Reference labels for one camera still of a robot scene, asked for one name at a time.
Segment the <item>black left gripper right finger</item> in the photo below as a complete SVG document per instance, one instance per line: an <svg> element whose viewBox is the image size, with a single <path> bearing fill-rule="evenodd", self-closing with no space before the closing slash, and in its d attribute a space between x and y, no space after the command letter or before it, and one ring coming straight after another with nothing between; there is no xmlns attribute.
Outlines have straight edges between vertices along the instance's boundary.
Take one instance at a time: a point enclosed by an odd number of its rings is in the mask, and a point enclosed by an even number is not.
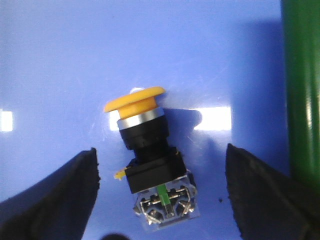
<svg viewBox="0 0 320 240"><path fill-rule="evenodd" d="M318 240L320 195L249 151L228 144L225 175L244 240Z"/></svg>

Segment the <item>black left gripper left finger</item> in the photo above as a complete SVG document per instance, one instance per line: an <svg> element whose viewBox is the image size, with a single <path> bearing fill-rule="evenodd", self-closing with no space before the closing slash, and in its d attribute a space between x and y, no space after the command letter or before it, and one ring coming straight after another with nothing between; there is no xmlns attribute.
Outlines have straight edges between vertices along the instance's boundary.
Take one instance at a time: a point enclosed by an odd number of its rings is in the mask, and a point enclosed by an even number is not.
<svg viewBox="0 0 320 240"><path fill-rule="evenodd" d="M0 204L2 240L80 240L100 188L95 148Z"/></svg>

